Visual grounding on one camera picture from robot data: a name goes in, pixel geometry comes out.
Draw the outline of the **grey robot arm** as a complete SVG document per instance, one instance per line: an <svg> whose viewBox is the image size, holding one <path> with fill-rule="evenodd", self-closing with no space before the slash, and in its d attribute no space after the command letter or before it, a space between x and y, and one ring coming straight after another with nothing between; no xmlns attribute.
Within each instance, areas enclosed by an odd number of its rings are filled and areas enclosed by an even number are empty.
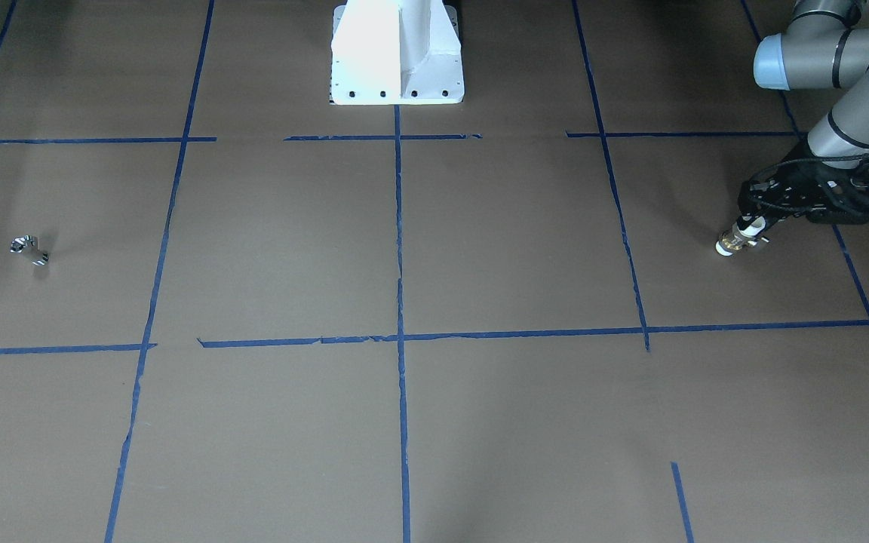
<svg viewBox="0 0 869 543"><path fill-rule="evenodd" d="M753 75L762 88L836 88L844 95L777 165L739 190L737 224L766 229L791 216L869 222L869 28L862 1L799 1L782 34L764 38Z"/></svg>

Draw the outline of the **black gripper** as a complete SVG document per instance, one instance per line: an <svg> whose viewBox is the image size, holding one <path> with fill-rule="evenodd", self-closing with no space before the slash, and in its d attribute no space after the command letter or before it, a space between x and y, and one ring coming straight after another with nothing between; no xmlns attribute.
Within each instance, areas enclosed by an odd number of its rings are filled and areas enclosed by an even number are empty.
<svg viewBox="0 0 869 543"><path fill-rule="evenodd" d="M831 167L818 158L791 158L742 183L739 216L766 217L769 225L791 217L811 223L869 223L869 159L854 168Z"/></svg>

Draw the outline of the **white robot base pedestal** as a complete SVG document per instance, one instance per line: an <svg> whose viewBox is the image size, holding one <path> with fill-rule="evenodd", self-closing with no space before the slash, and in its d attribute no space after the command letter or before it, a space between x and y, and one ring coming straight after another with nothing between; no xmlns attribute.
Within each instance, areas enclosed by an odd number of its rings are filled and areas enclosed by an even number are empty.
<svg viewBox="0 0 869 543"><path fill-rule="evenodd" d="M329 99L433 106L465 97L456 1L347 1L333 11Z"/></svg>

